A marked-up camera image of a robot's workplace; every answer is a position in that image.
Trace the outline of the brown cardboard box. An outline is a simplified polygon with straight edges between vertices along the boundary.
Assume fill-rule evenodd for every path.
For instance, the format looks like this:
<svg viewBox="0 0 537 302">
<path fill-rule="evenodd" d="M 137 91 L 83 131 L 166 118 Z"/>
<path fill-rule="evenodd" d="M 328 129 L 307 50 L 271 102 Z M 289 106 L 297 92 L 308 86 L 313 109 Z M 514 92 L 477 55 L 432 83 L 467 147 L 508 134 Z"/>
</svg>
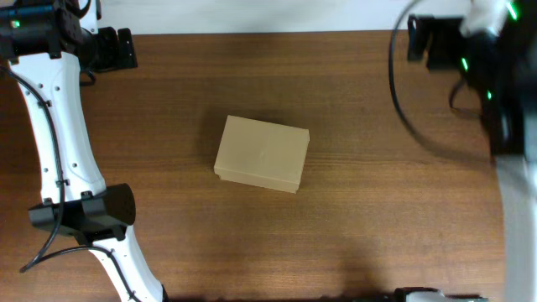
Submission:
<svg viewBox="0 0 537 302">
<path fill-rule="evenodd" d="M 228 116 L 214 171 L 221 180 L 294 194 L 309 142 L 307 129 Z"/>
</svg>

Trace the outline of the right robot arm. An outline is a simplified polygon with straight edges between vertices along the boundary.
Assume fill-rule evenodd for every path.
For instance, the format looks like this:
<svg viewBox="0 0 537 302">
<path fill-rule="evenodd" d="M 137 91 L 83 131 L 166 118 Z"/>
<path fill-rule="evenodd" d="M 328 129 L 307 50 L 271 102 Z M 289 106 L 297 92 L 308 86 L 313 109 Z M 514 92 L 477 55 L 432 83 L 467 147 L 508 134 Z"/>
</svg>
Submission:
<svg viewBox="0 0 537 302">
<path fill-rule="evenodd" d="M 396 23 L 409 32 L 407 59 L 428 70 L 457 70 L 480 99 L 503 207 L 504 294 L 536 299 L 536 3 L 472 1 L 461 17 L 416 15 L 409 2 Z"/>
</svg>

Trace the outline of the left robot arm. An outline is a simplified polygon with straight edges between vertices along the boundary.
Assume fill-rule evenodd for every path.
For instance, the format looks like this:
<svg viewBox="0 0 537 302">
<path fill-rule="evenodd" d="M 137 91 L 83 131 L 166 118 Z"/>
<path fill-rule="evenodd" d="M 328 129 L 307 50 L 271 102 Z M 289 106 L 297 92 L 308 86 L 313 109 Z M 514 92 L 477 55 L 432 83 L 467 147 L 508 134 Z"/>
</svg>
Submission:
<svg viewBox="0 0 537 302">
<path fill-rule="evenodd" d="M 81 88 L 98 73 L 133 69 L 128 29 L 102 28 L 98 1 L 15 1 L 1 7 L 2 72 L 20 88 L 41 169 L 41 201 L 29 210 L 51 238 L 92 253 L 123 301 L 165 301 L 138 245 L 129 185 L 107 185 L 97 167 Z"/>
</svg>

